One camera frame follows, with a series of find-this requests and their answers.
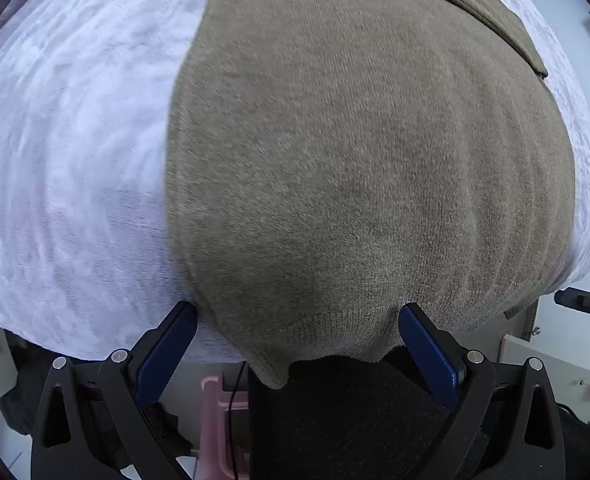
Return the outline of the lavender plush bed blanket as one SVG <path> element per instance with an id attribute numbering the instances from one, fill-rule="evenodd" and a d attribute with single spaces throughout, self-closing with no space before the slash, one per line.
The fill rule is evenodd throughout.
<path id="1" fill-rule="evenodd" d="M 207 1 L 1 11 L 0 327 L 101 359 L 187 297 L 167 237 L 167 122 Z"/>

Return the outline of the pink plastic stool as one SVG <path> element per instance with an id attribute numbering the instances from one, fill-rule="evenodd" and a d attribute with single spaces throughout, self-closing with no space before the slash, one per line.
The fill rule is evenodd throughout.
<path id="1" fill-rule="evenodd" d="M 246 391 L 237 392 L 230 402 L 232 392 L 223 388 L 223 375 L 214 373 L 205 375 L 201 382 L 202 408 L 201 429 L 199 430 L 199 478 L 247 479 L 241 466 L 237 466 L 237 476 L 232 468 L 232 458 L 228 442 L 228 415 L 233 411 L 248 411 Z"/>

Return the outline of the olive brown knit sweater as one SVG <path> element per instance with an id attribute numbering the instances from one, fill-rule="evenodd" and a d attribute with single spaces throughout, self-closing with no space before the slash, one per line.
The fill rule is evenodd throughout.
<path id="1" fill-rule="evenodd" d="M 376 361 L 564 280 L 575 161 L 500 0 L 208 0 L 167 133 L 170 246 L 260 380 Z"/>

